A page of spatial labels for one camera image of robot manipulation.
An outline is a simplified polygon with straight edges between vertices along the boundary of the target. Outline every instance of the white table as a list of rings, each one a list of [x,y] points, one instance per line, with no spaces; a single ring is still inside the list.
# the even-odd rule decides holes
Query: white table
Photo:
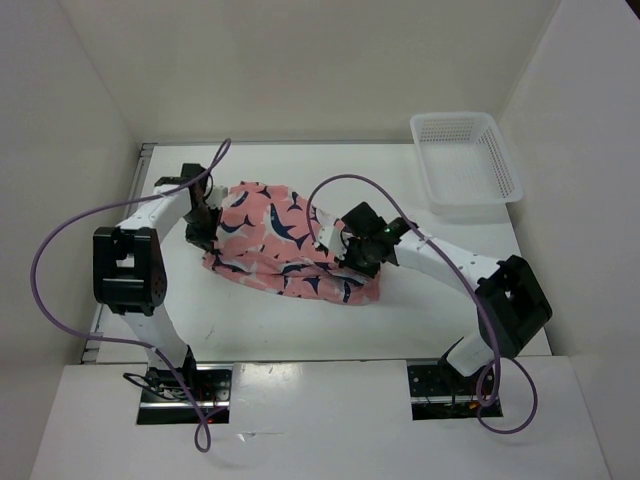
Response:
[[[182,163],[208,166],[217,145],[156,147],[142,193],[154,182],[178,175]],[[285,184],[301,195],[329,176],[357,173],[379,182],[423,230],[480,254],[518,254],[504,206],[473,221],[451,220],[427,209],[423,177],[413,145],[233,145],[215,170],[215,182],[241,180]],[[368,201],[385,219],[397,216],[370,186],[341,180],[317,197],[318,206],[342,215]],[[365,307],[284,298],[234,284],[205,270],[201,253],[184,241],[180,222],[162,244],[168,274],[167,310],[198,361],[302,361],[440,357],[475,328],[472,302],[417,272],[385,265],[381,300]],[[127,325],[103,309],[105,335],[132,337]],[[540,332],[522,355],[550,355]],[[142,349],[103,344],[98,363],[145,362]]]
[[[143,365],[66,367],[31,480],[518,479],[609,476],[567,358],[528,357],[540,409],[518,435],[475,419],[412,421],[403,361],[236,364],[228,425],[213,448],[194,425],[136,426]],[[513,427],[531,408],[522,374],[504,362],[501,398]]]

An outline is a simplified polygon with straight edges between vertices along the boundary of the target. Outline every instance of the perforated basket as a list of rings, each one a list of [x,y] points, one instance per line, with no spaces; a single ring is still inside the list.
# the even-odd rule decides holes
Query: perforated basket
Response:
[[[522,198],[522,185],[491,115],[415,115],[411,133],[435,206],[495,205]]]

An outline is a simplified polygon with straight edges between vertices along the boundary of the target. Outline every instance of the plastic laundry basket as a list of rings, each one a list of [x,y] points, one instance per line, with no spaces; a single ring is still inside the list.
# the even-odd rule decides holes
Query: plastic laundry basket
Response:
[[[522,185],[491,115],[415,115],[411,133],[435,206],[495,205],[522,198]]]

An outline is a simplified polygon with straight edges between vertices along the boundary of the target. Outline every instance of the pink fabric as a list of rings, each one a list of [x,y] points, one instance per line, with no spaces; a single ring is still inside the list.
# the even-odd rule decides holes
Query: pink fabric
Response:
[[[339,268],[332,255],[313,247],[305,219],[307,201],[290,188],[242,182],[230,189],[214,243],[204,266],[231,281],[289,297],[364,305],[380,296],[379,275],[371,279]],[[315,207],[311,223],[341,221]]]

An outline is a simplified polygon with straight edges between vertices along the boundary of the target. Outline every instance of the white wall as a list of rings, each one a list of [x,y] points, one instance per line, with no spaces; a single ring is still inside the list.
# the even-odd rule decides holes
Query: white wall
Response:
[[[55,0],[3,0],[0,17],[0,477],[27,478],[62,365],[79,344],[49,326],[29,292],[39,242],[62,220],[125,197],[136,145]],[[82,223],[46,254],[46,301],[87,329],[91,234]]]
[[[499,113],[556,0],[61,0],[139,141],[409,140]]]
[[[563,0],[500,123],[525,187],[511,210],[615,479],[640,472],[640,21]]]

